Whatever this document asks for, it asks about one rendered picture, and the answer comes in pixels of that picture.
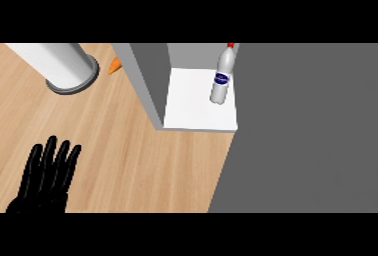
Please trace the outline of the white cylinder with grey base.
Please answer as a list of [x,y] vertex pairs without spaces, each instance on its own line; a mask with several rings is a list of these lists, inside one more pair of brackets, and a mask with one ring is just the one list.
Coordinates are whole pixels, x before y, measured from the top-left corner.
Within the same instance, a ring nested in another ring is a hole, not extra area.
[[7,43],[5,46],[45,79],[59,95],[85,90],[98,75],[98,63],[76,43]]

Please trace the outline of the flat dark grey cabinet door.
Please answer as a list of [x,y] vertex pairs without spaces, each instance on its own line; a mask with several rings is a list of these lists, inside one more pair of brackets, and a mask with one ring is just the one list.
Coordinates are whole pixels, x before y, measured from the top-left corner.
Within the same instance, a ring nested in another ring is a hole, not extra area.
[[378,44],[243,44],[214,212],[378,212]]

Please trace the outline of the clear plastic water bottle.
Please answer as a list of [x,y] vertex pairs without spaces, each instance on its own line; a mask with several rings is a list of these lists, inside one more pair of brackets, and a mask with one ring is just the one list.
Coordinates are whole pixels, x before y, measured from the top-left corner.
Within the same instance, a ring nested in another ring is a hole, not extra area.
[[217,70],[214,75],[214,83],[209,95],[209,101],[221,105],[225,101],[225,94],[228,88],[230,75],[234,66],[234,52],[233,43],[227,44],[227,47],[219,55],[217,62]]

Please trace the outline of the grey open cabinet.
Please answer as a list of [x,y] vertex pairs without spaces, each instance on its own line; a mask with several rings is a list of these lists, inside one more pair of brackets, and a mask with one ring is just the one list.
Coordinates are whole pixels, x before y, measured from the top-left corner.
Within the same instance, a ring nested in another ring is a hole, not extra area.
[[209,101],[225,43],[112,43],[124,73],[156,130],[233,133],[233,82],[225,101]]

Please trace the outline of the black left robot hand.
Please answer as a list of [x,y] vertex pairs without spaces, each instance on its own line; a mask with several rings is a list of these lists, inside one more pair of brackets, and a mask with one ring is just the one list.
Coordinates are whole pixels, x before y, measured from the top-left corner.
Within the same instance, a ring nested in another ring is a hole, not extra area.
[[17,195],[5,208],[7,214],[63,214],[81,146],[57,144],[51,135],[45,145],[30,148]]

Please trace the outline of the orange carrot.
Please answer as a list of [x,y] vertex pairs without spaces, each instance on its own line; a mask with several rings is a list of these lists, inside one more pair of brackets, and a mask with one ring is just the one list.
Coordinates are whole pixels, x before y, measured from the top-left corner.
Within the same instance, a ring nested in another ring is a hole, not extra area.
[[122,67],[122,64],[121,64],[119,59],[113,58],[110,65],[109,65],[107,73],[112,74],[121,67]]

